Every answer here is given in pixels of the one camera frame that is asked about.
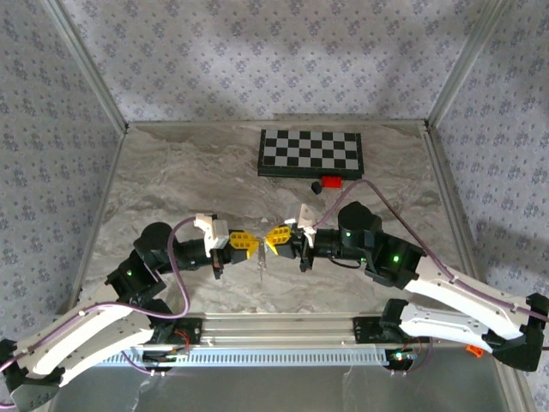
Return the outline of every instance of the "black cylinder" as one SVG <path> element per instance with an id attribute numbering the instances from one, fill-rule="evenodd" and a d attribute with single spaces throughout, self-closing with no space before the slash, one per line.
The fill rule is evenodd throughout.
<path id="1" fill-rule="evenodd" d="M 373 248 L 375 234 L 381 230 L 381 218 L 360 202 L 352 202 L 337 215 L 340 241 L 345 247 Z"/>
<path id="2" fill-rule="evenodd" d="M 318 229 L 315 235 L 315 258 L 337 257 L 340 250 L 339 231 L 335 229 Z"/>
<path id="3" fill-rule="evenodd" d="M 181 270 L 196 270 L 210 265 L 210 257 L 206 256 L 204 239 L 192 239 L 174 245 L 173 253 Z"/>

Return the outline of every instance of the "floor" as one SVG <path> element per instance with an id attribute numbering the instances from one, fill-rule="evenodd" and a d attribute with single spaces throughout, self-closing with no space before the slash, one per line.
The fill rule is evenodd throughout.
<path id="1" fill-rule="evenodd" d="M 84 282 L 89 294 L 126 259 L 132 242 L 147 224 L 171 225 L 197 212 L 215 212 L 230 228 L 264 236 L 285 219 L 288 206 L 308 203 L 319 215 L 338 197 L 311 190 L 312 180 L 259 178 L 258 138 L 272 123 L 203 126 L 132 126 L 118 163 L 94 254 Z M 360 132 L 365 176 L 374 181 L 402 216 L 450 265 L 458 267 L 452 234 L 437 194 L 431 166 L 417 127 L 374 124 L 275 124 L 294 130 Z M 384 230 L 406 239 L 377 196 L 360 187 L 349 202 L 360 200 L 383 218 Z M 331 219 L 330 226 L 335 224 Z M 180 240 L 201 237 L 183 228 Z M 316 261 L 311 272 L 299 262 L 268 251 L 261 270 L 256 257 L 227 267 L 220 281 L 210 268 L 185 274 L 192 312 L 380 312 L 390 297 L 410 298 L 396 289 L 374 284 L 358 270 Z M 180 299 L 172 278 L 164 295 L 173 310 Z"/>
<path id="2" fill-rule="evenodd" d="M 453 373 L 471 379 L 444 379 L 449 363 Z M 490 379 L 494 368 L 490 358 L 477 360 L 459 349 L 437 351 L 428 369 L 404 379 L 381 367 L 194 367 L 165 379 L 96 367 L 63 388 L 51 412 L 507 412 L 500 385 Z"/>

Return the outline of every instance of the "orange connector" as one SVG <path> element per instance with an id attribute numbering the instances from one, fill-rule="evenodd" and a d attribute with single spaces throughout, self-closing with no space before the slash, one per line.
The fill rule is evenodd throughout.
<path id="1" fill-rule="evenodd" d="M 474 354 L 477 358 L 480 358 L 484 354 L 483 349 L 477 348 L 476 346 L 473 346 L 473 345 L 467 345 L 466 350 Z"/>

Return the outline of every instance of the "enclosure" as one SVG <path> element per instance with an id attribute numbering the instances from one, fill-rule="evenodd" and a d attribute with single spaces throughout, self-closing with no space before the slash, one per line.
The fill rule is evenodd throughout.
<path id="1" fill-rule="evenodd" d="M 257 176 L 264 129 L 360 133 L 365 177 L 446 263 L 504 292 L 549 293 L 546 2 L 25 0 L 2 12 L 3 337 L 31 335 L 89 296 L 153 221 L 217 213 L 261 237 L 290 204 L 325 213 L 340 191 L 317 196 L 311 179 Z M 359 186 L 349 196 L 411 240 L 375 193 Z M 177 310 L 165 280 L 162 297 Z M 302 274 L 270 251 L 219 281 L 202 269 L 185 282 L 196 313 L 431 304 L 330 262 Z M 549 410 L 546 356 L 525 376 L 444 345 L 400 382 L 380 367 L 198 368 L 189 409 L 394 410 L 400 388 L 417 410 Z M 451 385 L 436 388 L 448 371 Z M 176 378 L 146 383 L 132 372 L 96 367 L 49 410 L 89 406 L 100 391 L 89 408 L 174 401 L 166 393 Z M 285 387 L 287 403 L 263 389 L 249 397 L 259 376 L 265 388 Z M 109 379 L 127 379 L 123 402 L 100 388 Z M 223 397 L 226 388 L 205 403 L 217 379 L 235 395 Z M 80 398 L 90 382 L 97 387 Z M 320 391 L 325 401 L 314 403 Z M 471 403 L 471 393 L 488 403 Z"/>

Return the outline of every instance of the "black cable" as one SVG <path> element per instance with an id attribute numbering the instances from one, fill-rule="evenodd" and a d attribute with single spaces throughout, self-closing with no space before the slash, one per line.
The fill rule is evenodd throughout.
<path id="1" fill-rule="evenodd" d="M 349 264 L 340 264 L 339 262 L 336 262 L 331 256 L 328 256 L 328 260 L 332 264 L 337 264 L 338 266 L 341 266 L 342 268 L 345 268 L 345 269 L 360 269 L 360 266 L 362 266 L 362 263 L 360 261 L 357 261 L 359 266 L 351 266 Z"/>

